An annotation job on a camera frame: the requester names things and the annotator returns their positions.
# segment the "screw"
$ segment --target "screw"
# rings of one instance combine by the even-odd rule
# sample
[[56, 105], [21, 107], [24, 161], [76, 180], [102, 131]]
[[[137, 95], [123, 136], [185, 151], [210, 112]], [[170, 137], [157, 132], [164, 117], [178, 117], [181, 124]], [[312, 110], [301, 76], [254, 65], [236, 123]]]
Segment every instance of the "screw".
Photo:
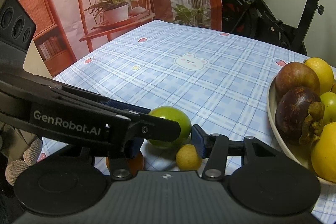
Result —
[[208, 169], [205, 171], [205, 175], [208, 177], [208, 178], [218, 178], [219, 176], [222, 175], [222, 172], [220, 172], [218, 169]]
[[216, 138], [219, 136], [220, 134], [218, 133], [212, 133], [210, 134], [210, 140], [211, 141], [216, 141]]
[[143, 127], [141, 128], [141, 132], [142, 132], [142, 133], [147, 133], [147, 132], [148, 132], [148, 127], [147, 127], [147, 126], [143, 126]]
[[117, 170], [114, 170], [113, 171], [113, 175], [116, 177], [116, 178], [119, 178], [119, 179], [123, 179], [123, 178], [126, 178], [128, 177], [130, 174], [130, 172], [126, 169], [117, 169]]

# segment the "blue gripper pad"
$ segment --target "blue gripper pad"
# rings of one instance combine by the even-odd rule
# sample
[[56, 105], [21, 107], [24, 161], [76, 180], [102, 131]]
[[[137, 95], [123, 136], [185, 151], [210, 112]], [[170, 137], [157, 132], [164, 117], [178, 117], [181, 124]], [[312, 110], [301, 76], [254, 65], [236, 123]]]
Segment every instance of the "blue gripper pad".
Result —
[[197, 154], [203, 158], [207, 158], [204, 136], [201, 134], [201, 127], [197, 124], [191, 127], [191, 143], [196, 148]]
[[[119, 102], [117, 100], [110, 100], [106, 103], [106, 105], [114, 107], [114, 108], [118, 108], [120, 110], [129, 109], [129, 110], [144, 113], [144, 114], [148, 114], [151, 111], [148, 108]], [[128, 158], [128, 159], [135, 158], [135, 156], [140, 151], [140, 147], [142, 146], [143, 141], [144, 141], [143, 138], [138, 138], [138, 137], [136, 137], [134, 140], [128, 141], [126, 143], [125, 150], [124, 150], [126, 158]]]
[[127, 103], [119, 102], [117, 100], [112, 100], [112, 99], [108, 101], [106, 105], [114, 107], [114, 108], [118, 108], [120, 110], [128, 109], [128, 110], [132, 110], [132, 111], [140, 112], [144, 114], [148, 114], [151, 111], [148, 108], [127, 104]]

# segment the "wooden cabinet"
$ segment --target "wooden cabinet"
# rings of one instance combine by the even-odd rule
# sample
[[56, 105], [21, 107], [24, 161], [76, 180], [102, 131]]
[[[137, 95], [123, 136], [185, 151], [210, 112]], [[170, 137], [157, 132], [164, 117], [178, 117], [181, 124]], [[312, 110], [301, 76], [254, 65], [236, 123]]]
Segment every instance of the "wooden cabinet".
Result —
[[19, 0], [36, 24], [33, 40], [51, 76], [76, 62], [53, 0]]

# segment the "tablecloth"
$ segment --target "tablecloth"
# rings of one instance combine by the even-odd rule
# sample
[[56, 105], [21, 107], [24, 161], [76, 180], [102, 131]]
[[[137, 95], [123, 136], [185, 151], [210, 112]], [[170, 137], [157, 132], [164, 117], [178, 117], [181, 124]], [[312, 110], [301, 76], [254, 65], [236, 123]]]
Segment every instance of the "tablecloth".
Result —
[[[250, 38], [155, 20], [91, 52], [55, 80], [150, 109], [174, 106], [208, 134], [254, 136], [280, 150], [268, 121], [267, 88], [282, 66], [305, 58]], [[64, 145], [44, 139], [43, 152]], [[176, 151], [146, 141], [141, 151], [147, 170], [177, 170]], [[108, 173], [104, 158], [95, 166]], [[229, 157], [226, 174], [239, 166], [240, 158]], [[322, 185], [313, 215], [334, 223], [335, 199], [336, 187]]]

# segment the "book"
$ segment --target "book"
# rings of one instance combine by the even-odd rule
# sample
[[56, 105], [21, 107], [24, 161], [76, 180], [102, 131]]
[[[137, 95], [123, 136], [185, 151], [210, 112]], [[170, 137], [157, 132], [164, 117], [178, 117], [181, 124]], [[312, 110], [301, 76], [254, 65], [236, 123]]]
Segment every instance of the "book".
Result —
[[40, 54], [42, 60], [45, 61], [46, 58], [45, 58], [44, 53], [43, 53], [42, 49], [40, 48], [40, 46], [37, 47], [37, 50], [38, 50], [38, 52], [39, 52], [39, 54]]
[[55, 52], [59, 53], [62, 51], [61, 47], [58, 44], [57, 37], [50, 37], [51, 44], [53, 45]]
[[45, 46], [45, 44], [41, 44], [41, 49], [43, 50], [43, 53], [44, 53], [44, 56], [46, 59], [49, 59], [50, 58], [50, 54], [48, 53], [48, 50], [47, 50], [47, 47]]
[[49, 41], [49, 39], [47, 39], [45, 42], [44, 42], [47, 50], [48, 50], [48, 53], [50, 54], [50, 56], [54, 56], [55, 55], [55, 51], [53, 49], [53, 47], [51, 46], [51, 43]]

